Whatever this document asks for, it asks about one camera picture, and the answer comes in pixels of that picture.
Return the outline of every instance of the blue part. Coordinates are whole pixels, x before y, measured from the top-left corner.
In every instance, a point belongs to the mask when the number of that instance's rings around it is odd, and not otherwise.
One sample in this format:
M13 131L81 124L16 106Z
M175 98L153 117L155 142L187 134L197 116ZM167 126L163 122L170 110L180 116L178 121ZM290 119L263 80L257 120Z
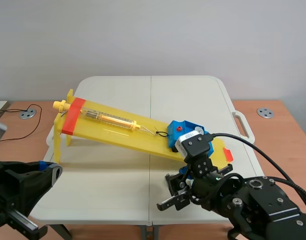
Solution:
M178 172L179 172L180 174L183 174L183 175L184 175L184 174L187 172L187 167L186 167L186 166L181 167L181 168L178 170ZM188 179L193 179L191 175L188 175L187 178L188 178Z
M182 127L182 131L177 131L177 128L178 127ZM189 121L181 121L181 122L177 122L177 121L172 121L170 125L168 125L167 127L167 133L168 133L168 147L169 148L173 148L175 146L175 143L177 141L177 139L186 134L186 133L189 133L190 131L193 131L195 130L196 127L201 127L204 131L204 134L208 133L207 131L205 131L204 127L201 126L201 125L197 125L197 124L194 124L192 122L189 122ZM209 143L210 145L210 151L208 152L208 157L210 157L212 155L212 153L214 152L214 149L213 149L213 145L212 143L210 142Z
M44 161L39 161L39 171L44 171L46 168L48 168L48 165Z

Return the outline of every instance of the yellow plastic stand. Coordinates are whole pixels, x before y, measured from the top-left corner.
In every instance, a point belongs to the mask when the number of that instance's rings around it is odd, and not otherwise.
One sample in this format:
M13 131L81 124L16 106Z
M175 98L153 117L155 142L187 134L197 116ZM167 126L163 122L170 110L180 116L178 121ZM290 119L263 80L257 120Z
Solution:
M67 95L67 103L71 104L74 99L75 97L73 96L73 90L71 89ZM152 132L155 132L156 129L158 131L167 132L167 123L153 120L148 117L132 114L130 112L122 111L87 100L85 101L83 107L137 121L137 124L145 126ZM67 114L61 116L59 113L57 114L54 121L54 160L56 163L60 163L61 133L66 117ZM160 135L153 135L149 132L141 131L138 129L131 131L127 128L98 122L83 115L79 115L73 135L76 137L165 157L168 159L178 160L181 162L183 161L183 157L180 153L174 153L168 147L167 137L164 138ZM69 146L71 136L66 136L66 144ZM215 138L212 143L214 147L214 153L211 156L213 164L218 168L225 167L227 162L223 152L223 148L225 147L224 142L218 138Z

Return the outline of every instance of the red tape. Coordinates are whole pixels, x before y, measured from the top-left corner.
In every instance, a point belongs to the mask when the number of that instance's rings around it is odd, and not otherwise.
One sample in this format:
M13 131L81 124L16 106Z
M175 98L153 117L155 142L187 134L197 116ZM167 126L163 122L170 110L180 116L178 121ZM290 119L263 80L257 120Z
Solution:
M233 156L232 156L232 153L230 151L230 149L226 149L223 147L223 151L224 151L224 154L225 154L225 157L226 157L226 161L229 163L231 163L234 159L233 159Z
M85 99L75 98L70 108L68 109L67 117L62 129L62 133L73 135L75 125L81 112L81 108L84 105Z

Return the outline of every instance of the white table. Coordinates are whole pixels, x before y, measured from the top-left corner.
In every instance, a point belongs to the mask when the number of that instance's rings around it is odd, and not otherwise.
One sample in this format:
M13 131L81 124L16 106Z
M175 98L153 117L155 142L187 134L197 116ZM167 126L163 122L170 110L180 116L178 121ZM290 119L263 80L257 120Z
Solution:
M211 133L239 135L233 116L254 141L245 117L236 112L222 82L210 76L95 76L83 80L75 96L170 123L188 120ZM262 175L252 149L224 139L234 171ZM47 139L52 145L52 134ZM49 148L45 161L51 161ZM62 146L64 172L38 202L31 216L54 224L164 225L219 223L227 220L191 204L160 212L156 204L170 197L164 177L183 163L98 142L75 138Z

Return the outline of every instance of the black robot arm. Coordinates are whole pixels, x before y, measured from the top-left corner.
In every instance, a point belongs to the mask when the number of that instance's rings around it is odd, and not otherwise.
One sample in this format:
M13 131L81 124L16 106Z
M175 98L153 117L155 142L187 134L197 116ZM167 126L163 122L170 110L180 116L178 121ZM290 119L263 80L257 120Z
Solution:
M181 142L187 163L186 174L167 175L172 197L157 207L166 210L175 205L180 210L190 202L228 218L233 229L232 240L242 234L252 240L304 239L306 214L302 213L275 183L290 185L306 200L306 192L293 182L277 177L243 178L232 171L232 165L218 170L207 157L213 135L195 135ZM193 178L190 186L188 176Z
M0 227L8 224L30 240L47 233L27 217L62 174L62 167L51 162L0 161Z

